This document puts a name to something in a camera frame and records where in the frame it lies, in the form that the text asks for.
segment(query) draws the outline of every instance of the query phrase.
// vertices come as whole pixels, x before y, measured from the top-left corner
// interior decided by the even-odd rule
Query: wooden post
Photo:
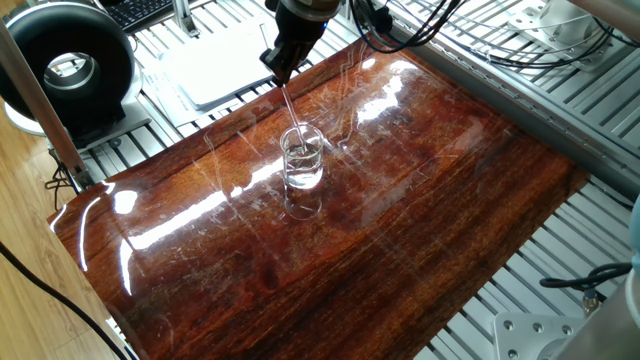
[[[53,145],[60,161],[82,187],[90,185],[91,179],[78,150],[71,142],[58,114],[51,106],[49,99],[40,87],[40,83],[2,21],[0,21],[0,65],[5,69],[29,110],[42,126],[42,130]]]

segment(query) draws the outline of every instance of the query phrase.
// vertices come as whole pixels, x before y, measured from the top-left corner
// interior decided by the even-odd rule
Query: keyboard
[[[124,0],[116,5],[105,6],[107,13],[122,30],[133,33],[173,12],[171,0]]]

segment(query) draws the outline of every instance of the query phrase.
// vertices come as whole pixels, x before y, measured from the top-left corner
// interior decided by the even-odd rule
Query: wooden floor
[[[17,0],[0,0],[0,15]],[[45,218],[54,212],[44,182],[55,171],[45,139],[14,128],[0,111],[0,240],[31,271],[96,321],[108,313]],[[60,203],[75,195],[60,190]],[[36,288],[0,257],[0,359],[115,359],[75,314]]]

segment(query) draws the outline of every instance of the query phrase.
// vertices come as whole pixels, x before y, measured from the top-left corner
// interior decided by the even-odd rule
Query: wooden board
[[[409,358],[586,177],[406,51],[289,88],[326,137],[310,219],[278,89],[50,218],[143,359]]]

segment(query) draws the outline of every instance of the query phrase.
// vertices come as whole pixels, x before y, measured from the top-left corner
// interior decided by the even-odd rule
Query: metal platform
[[[558,208],[416,359],[496,359],[493,319],[501,312],[582,317],[582,294],[543,288],[538,281],[543,277],[581,277],[596,266],[629,261],[631,204],[621,199],[592,178]],[[608,281],[598,290],[611,296],[622,280]]]
[[[402,5],[425,17],[431,4],[402,1]],[[458,16],[443,31],[459,41],[481,48],[491,41],[521,51],[541,49],[511,30],[502,28],[511,14],[542,1],[474,0],[465,4]],[[193,4],[193,18],[202,36],[257,17],[272,16],[261,0],[218,0]],[[416,19],[397,3],[393,13],[407,28],[415,28]],[[482,22],[495,28],[478,24]],[[138,44],[135,56],[144,69],[153,66],[157,55],[173,46],[197,41],[182,33],[171,19],[134,34]],[[349,21],[338,16],[312,50],[303,72],[333,55],[358,36]],[[611,169],[622,172],[640,184],[640,50],[629,48],[606,69],[584,72],[568,66],[555,70],[511,70],[496,68],[465,53],[438,36],[432,45],[460,68],[485,81],[536,114],[564,136],[604,159]],[[501,54],[514,59],[553,61],[552,55]],[[270,82],[236,94],[236,99],[211,111],[207,116],[180,127],[168,121],[148,84],[143,86],[139,102],[152,117],[151,123],[82,154],[96,181],[138,164],[163,149],[222,118],[274,87]],[[447,326],[433,339],[425,339],[424,350],[416,359],[494,359],[492,321],[499,312],[530,312],[547,315],[582,316],[581,294],[572,290],[541,288],[540,278],[573,278],[586,275],[592,268],[610,262],[629,261],[627,225],[631,203],[602,181],[590,182],[565,202],[525,245],[500,269]],[[600,290],[611,295],[617,281],[609,281]]]

